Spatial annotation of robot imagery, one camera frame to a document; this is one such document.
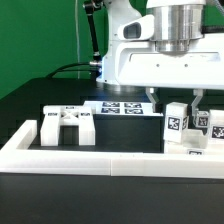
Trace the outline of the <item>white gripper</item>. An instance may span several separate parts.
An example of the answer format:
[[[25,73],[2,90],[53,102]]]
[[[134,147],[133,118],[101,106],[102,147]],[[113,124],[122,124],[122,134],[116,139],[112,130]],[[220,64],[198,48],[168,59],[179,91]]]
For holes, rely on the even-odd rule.
[[[159,53],[149,42],[123,43],[116,51],[114,77],[120,85],[147,87],[154,112],[159,98],[152,87],[194,89],[191,115],[195,117],[203,89],[224,89],[224,34],[192,41],[185,53]]]

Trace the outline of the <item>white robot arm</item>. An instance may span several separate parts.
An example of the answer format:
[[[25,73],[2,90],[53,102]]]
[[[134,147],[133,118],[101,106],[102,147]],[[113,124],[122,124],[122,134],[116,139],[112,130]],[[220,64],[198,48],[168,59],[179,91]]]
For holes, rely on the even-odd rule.
[[[103,0],[108,12],[108,51],[99,83],[192,89],[192,114],[208,89],[224,90],[224,33],[202,32],[204,6],[216,0],[148,0],[146,14],[129,0]]]

